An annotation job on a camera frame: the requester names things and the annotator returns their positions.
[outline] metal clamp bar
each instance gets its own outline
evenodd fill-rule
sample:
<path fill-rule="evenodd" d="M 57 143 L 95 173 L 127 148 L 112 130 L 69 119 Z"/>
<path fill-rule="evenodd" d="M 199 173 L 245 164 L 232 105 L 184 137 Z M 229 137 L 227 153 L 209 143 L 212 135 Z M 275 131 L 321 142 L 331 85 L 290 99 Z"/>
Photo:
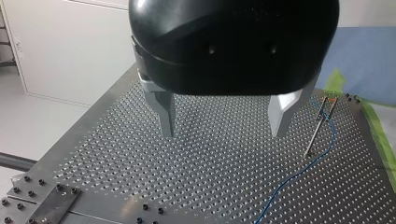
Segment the metal clamp bar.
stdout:
<path fill-rule="evenodd" d="M 322 113 L 323 113 L 323 108 L 324 108 L 324 106 L 326 105 L 327 99 L 328 99 L 328 97 L 326 96 L 326 97 L 323 99 L 323 101 L 322 101 L 322 104 L 321 104 L 321 106 L 320 106 L 320 110 L 318 111 L 318 114 L 317 114 L 317 120 L 320 120 L 320 116 L 321 116 Z"/>
<path fill-rule="evenodd" d="M 317 128 L 315 129 L 314 135 L 312 135 L 311 141 L 309 142 L 309 145 L 308 145 L 308 147 L 307 147 L 306 150 L 305 150 L 304 157 L 308 156 L 309 153 L 311 152 L 311 148 L 312 148 L 312 146 L 314 145 L 315 138 L 316 138 L 317 135 L 318 135 L 320 126 L 322 125 L 323 121 L 324 121 L 324 116 L 321 117 L 321 120 L 320 120 L 320 122 L 318 123 Z"/>
<path fill-rule="evenodd" d="M 0 152 L 0 166 L 27 172 L 37 161 Z"/>
<path fill-rule="evenodd" d="M 338 97 L 336 97 L 334 103 L 332 103 L 332 107 L 330 108 L 329 116 L 326 118 L 327 121 L 329 121 L 332 118 L 332 113 L 334 112 L 335 105 L 337 104 L 337 102 L 338 102 Z"/>

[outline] blue cable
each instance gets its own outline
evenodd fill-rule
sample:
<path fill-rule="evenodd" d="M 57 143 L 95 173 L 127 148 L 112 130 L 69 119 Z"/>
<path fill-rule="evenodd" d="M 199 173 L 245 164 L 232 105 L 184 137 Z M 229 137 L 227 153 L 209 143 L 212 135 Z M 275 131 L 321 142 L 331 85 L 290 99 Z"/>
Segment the blue cable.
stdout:
<path fill-rule="evenodd" d="M 311 98 L 309 100 L 311 102 L 311 104 L 316 108 L 319 109 L 318 104 Z M 289 182 L 291 181 L 293 178 L 302 175 L 305 171 L 307 171 L 309 168 L 311 168 L 315 163 L 318 162 L 318 160 L 320 160 L 321 158 L 323 158 L 324 156 L 326 156 L 330 149 L 332 149 L 332 147 L 334 146 L 334 141 L 335 141 L 335 129 L 334 126 L 332 125 L 332 122 L 329 119 L 329 116 L 325 113 L 322 112 L 323 116 L 326 118 L 326 120 L 329 121 L 329 125 L 330 128 L 332 129 L 332 141 L 329 144 L 329 147 L 319 156 L 317 156 L 314 160 L 312 160 L 311 162 L 309 162 L 309 164 L 307 166 L 305 166 L 305 168 L 303 170 L 301 170 L 300 172 L 292 175 L 291 177 L 287 178 L 286 180 L 284 180 L 279 186 L 277 186 L 276 190 L 274 191 L 274 193 L 271 195 L 270 200 L 268 201 L 268 203 L 264 206 L 262 213 L 260 214 L 259 218 L 256 219 L 256 221 L 254 222 L 254 224 L 258 224 L 260 221 L 262 221 L 262 218 L 264 217 L 265 213 L 267 212 L 268 208 L 271 205 L 271 202 L 274 200 L 274 198 L 276 197 L 276 195 L 279 193 L 279 191 Z"/>

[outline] aluminum plate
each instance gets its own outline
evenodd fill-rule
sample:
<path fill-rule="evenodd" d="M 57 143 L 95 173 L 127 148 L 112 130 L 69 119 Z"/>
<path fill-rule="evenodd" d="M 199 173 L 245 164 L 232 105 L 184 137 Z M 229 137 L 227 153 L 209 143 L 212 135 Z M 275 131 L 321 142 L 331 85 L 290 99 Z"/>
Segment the aluminum plate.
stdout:
<path fill-rule="evenodd" d="M 114 223 L 252 223 L 277 185 L 309 163 L 309 104 L 286 137 L 272 138 L 269 97 L 175 100 L 176 136 L 162 138 L 133 66 L 29 175 L 80 187 L 73 212 Z M 262 223 L 396 223 L 396 195 L 359 105 L 341 99 L 332 120 L 334 149 L 280 191 Z M 314 154 L 330 139 L 323 124 Z"/>

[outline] green tape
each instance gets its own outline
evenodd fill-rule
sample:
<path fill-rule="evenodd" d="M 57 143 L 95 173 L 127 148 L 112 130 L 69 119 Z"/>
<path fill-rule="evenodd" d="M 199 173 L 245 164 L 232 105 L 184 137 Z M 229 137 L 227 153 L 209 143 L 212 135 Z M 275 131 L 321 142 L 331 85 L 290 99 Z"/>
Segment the green tape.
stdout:
<path fill-rule="evenodd" d="M 378 115 L 375 113 L 371 105 L 364 100 L 361 102 L 361 105 L 369 122 L 370 131 L 374 138 L 376 148 L 378 149 L 379 155 L 384 163 L 384 167 L 387 170 L 390 184 L 393 187 L 393 191 L 396 192 L 396 159 L 388 142 L 388 138 L 384 133 Z"/>
<path fill-rule="evenodd" d="M 340 70 L 338 70 L 338 68 L 334 68 L 332 73 L 329 75 L 323 90 L 343 92 L 345 83 L 346 79 L 343 77 L 343 75 L 341 75 Z"/>

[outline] screw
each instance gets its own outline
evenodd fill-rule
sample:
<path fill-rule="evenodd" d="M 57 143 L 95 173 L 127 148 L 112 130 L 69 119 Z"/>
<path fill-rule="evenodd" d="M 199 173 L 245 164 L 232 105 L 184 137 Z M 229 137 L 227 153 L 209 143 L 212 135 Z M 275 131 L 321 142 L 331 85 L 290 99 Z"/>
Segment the screw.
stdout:
<path fill-rule="evenodd" d="M 18 208 L 18 209 L 20 209 L 20 210 L 21 210 L 23 207 L 24 207 L 24 206 L 23 206 L 23 204 L 22 204 L 22 203 L 18 203 L 18 204 L 17 204 L 17 208 Z"/>
<path fill-rule="evenodd" d="M 1 200 L 1 204 L 2 205 L 7 205 L 8 204 L 8 200 L 7 199 L 2 199 Z"/>
<path fill-rule="evenodd" d="M 10 217 L 5 217 L 4 222 L 5 223 L 11 223 L 12 219 Z"/>
<path fill-rule="evenodd" d="M 35 192 L 30 190 L 29 192 L 27 192 L 27 195 L 29 195 L 29 197 L 33 197 L 35 196 Z"/>
<path fill-rule="evenodd" d="M 57 185 L 56 185 L 56 189 L 57 189 L 57 190 L 61 190 L 63 187 L 64 187 L 64 186 L 62 186 L 62 184 L 57 184 Z"/>

